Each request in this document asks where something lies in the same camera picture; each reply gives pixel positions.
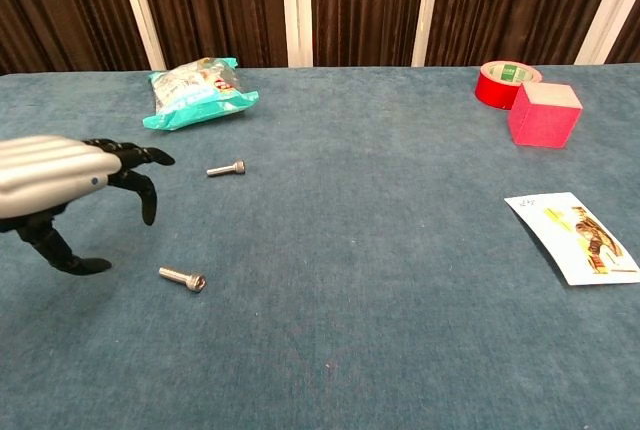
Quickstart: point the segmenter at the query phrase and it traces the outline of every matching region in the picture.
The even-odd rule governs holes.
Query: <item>blue carpet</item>
[[[255,107],[173,133],[144,72],[1,77],[0,139],[177,163],[139,168],[150,228],[114,188],[57,218],[104,274],[0,235],[0,428],[637,430],[640,286],[568,287],[503,198],[573,192],[640,259],[640,65],[540,70],[584,106],[563,150],[515,146],[477,68],[240,70]]]

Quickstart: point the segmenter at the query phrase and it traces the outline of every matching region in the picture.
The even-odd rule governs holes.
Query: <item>snack bag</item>
[[[177,130],[249,108],[258,92],[243,93],[235,58],[202,58],[149,76],[156,96],[156,114],[142,124],[155,130]]]

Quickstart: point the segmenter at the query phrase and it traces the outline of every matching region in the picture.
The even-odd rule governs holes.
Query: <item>red cube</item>
[[[569,85],[524,82],[509,111],[509,131],[517,145],[562,148],[582,113]]]

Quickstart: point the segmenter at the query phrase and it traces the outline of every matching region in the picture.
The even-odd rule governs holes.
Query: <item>metal screw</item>
[[[187,273],[179,272],[172,267],[160,267],[158,273],[160,273],[160,276],[164,278],[173,280],[174,282],[183,283],[192,292],[199,292],[207,284],[207,281],[204,279],[204,275],[200,275],[199,273],[189,275]]]
[[[210,168],[207,170],[208,177],[215,177],[217,175],[224,175],[225,173],[244,173],[244,161],[238,160],[233,165],[227,167]]]

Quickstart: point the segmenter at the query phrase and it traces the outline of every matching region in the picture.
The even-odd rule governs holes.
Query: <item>red tape roll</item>
[[[518,62],[497,60],[480,67],[476,97],[492,107],[510,110],[522,82],[540,82],[542,74]]]

